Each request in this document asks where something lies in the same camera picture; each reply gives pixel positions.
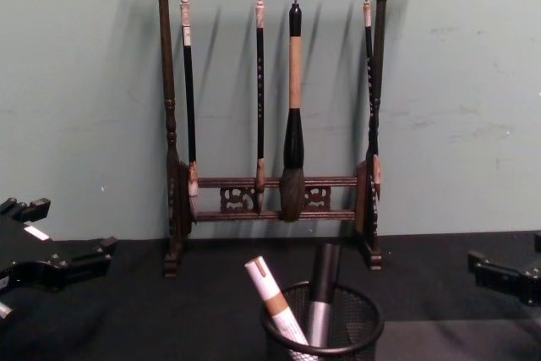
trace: wall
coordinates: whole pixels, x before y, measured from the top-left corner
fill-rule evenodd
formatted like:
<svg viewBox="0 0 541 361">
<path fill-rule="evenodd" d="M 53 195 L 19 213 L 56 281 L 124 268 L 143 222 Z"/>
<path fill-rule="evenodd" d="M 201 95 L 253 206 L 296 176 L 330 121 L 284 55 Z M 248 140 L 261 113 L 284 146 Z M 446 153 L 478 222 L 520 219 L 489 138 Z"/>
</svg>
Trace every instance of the wall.
<svg viewBox="0 0 541 361">
<path fill-rule="evenodd" d="M 170 0 L 178 147 L 187 160 L 178 1 Z M 200 176 L 254 175 L 255 1 L 190 0 Z M 362 1 L 299 0 L 309 175 L 351 174 L 366 149 Z M 287 117 L 291 2 L 265 0 L 273 176 Z M 56 239 L 165 236 L 157 1 L 0 5 L 0 199 L 51 199 L 40 224 Z M 538 0 L 389 0 L 387 10 L 380 234 L 539 228 Z M 200 205 L 217 203 L 202 195 Z M 339 232 L 347 227 L 247 222 L 199 224 L 193 237 Z"/>
</svg>

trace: black mesh pen cup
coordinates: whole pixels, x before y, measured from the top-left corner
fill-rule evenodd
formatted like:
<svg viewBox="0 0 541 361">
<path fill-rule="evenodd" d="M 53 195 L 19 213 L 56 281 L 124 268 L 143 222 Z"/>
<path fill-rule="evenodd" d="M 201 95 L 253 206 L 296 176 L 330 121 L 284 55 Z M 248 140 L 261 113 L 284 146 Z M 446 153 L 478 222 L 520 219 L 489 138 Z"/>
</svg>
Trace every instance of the black mesh pen cup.
<svg viewBox="0 0 541 361">
<path fill-rule="evenodd" d="M 309 317 L 309 282 L 282 291 L 303 331 Z M 368 296 L 336 285 L 329 324 L 329 344 L 312 347 L 285 338 L 265 307 L 260 314 L 266 335 L 268 361 L 374 361 L 384 321 L 378 305 Z"/>
</svg>

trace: bamboo brush handle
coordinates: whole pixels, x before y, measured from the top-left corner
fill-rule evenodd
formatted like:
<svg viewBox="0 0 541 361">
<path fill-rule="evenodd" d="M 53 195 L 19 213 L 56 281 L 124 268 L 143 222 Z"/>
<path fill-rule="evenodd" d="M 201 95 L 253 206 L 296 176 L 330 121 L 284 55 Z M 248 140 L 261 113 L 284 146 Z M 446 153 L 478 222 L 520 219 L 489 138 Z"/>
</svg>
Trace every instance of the bamboo brush handle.
<svg viewBox="0 0 541 361">
<path fill-rule="evenodd" d="M 189 1 L 180 1 L 180 15 L 183 26 L 183 45 L 192 46 L 189 27 Z"/>
<path fill-rule="evenodd" d="M 255 22 L 258 29 L 262 29 L 265 26 L 265 5 L 262 0 L 258 0 L 255 5 Z"/>
<path fill-rule="evenodd" d="M 289 11 L 289 108 L 301 107 L 302 50 L 301 39 L 302 12 L 294 3 Z"/>
<path fill-rule="evenodd" d="M 370 1 L 364 2 L 364 27 L 372 27 L 372 5 Z"/>
</svg>

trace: large calligraphy brush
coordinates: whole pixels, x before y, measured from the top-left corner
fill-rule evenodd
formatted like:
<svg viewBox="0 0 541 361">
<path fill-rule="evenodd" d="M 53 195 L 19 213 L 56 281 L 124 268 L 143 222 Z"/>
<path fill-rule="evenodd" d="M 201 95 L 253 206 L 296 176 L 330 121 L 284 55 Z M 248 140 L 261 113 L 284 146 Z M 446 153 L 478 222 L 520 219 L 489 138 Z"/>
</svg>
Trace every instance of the large calligraphy brush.
<svg viewBox="0 0 541 361">
<path fill-rule="evenodd" d="M 374 77 L 374 55 L 372 47 L 372 5 L 369 0 L 364 1 L 364 32 L 366 36 L 366 63 L 368 66 L 369 77 L 369 103 L 370 103 L 370 125 L 369 125 L 369 153 L 368 159 L 371 158 L 372 178 L 374 180 L 375 191 L 378 199 L 381 193 L 381 166 L 378 149 L 378 125 L 380 112 L 380 94 L 376 95 L 373 89 Z"/>
<path fill-rule="evenodd" d="M 265 76 L 263 59 L 263 27 L 265 5 L 258 0 L 255 7 L 256 40 L 257 40 L 257 174 L 255 193 L 257 194 L 257 211 L 263 207 L 265 192 L 265 161 L 264 161 L 264 119 L 265 119 Z"/>
<path fill-rule="evenodd" d="M 289 10 L 289 113 L 280 180 L 282 219 L 296 221 L 304 205 L 304 145 L 301 125 L 302 12 L 297 0 Z"/>
<path fill-rule="evenodd" d="M 194 114 L 194 74 L 192 71 L 192 39 L 189 24 L 189 1 L 181 0 L 181 20 L 183 26 L 184 79 L 186 81 L 186 112 L 188 116 L 188 155 L 189 176 L 188 195 L 192 217 L 197 220 L 195 203 L 199 192 L 197 165 L 195 161 L 195 114 Z"/>
</svg>

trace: brush rack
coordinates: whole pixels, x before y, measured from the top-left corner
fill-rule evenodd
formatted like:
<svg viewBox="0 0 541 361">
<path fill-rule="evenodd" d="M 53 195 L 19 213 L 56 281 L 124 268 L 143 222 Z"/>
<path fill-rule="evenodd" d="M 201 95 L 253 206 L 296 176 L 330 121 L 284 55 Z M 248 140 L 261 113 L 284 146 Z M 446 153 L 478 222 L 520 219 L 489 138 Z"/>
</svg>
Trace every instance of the brush rack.
<svg viewBox="0 0 541 361">
<path fill-rule="evenodd" d="M 161 69 L 167 131 L 167 192 L 168 192 L 168 248 L 164 259 L 165 276 L 175 277 L 182 259 L 184 243 L 192 230 L 189 209 L 188 166 L 179 160 L 175 120 L 175 90 L 173 80 L 171 27 L 168 0 L 158 0 L 161 38 Z M 381 87 L 383 49 L 385 38 L 385 8 L 387 0 L 376 0 L 374 28 L 374 84 Z M 300 221 L 342 220 L 354 223 L 353 238 L 372 270 L 381 268 L 381 252 L 377 238 L 377 204 L 372 199 L 362 201 L 359 196 L 367 185 L 360 181 L 359 166 L 350 177 L 305 177 L 305 200 Z M 277 188 L 279 178 L 267 178 L 265 188 Z M 223 222 L 246 220 L 281 220 L 280 211 L 257 213 L 255 204 L 255 177 L 253 178 L 202 178 L 200 188 L 219 189 L 221 204 L 218 211 L 202 211 L 197 222 Z M 332 209 L 331 191 L 335 187 L 355 188 L 356 202 L 353 209 Z"/>
</svg>

